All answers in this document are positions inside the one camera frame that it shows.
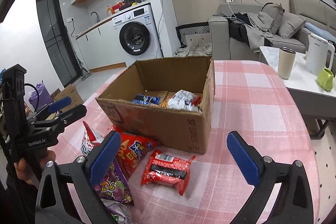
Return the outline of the person's left hand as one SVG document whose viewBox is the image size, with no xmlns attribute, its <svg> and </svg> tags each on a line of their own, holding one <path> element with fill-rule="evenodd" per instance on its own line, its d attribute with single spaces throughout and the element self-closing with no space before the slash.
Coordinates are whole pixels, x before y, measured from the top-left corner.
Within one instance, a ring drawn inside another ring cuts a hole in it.
<svg viewBox="0 0 336 224">
<path fill-rule="evenodd" d="M 54 151 L 48 150 L 46 157 L 39 160 L 39 165 L 41 169 L 44 169 L 48 161 L 54 161 L 56 159 L 56 154 Z M 34 175 L 30 165 L 25 159 L 20 159 L 19 162 L 14 163 L 15 170 L 18 179 L 23 180 L 29 185 L 37 186 L 37 178 Z"/>
</svg>

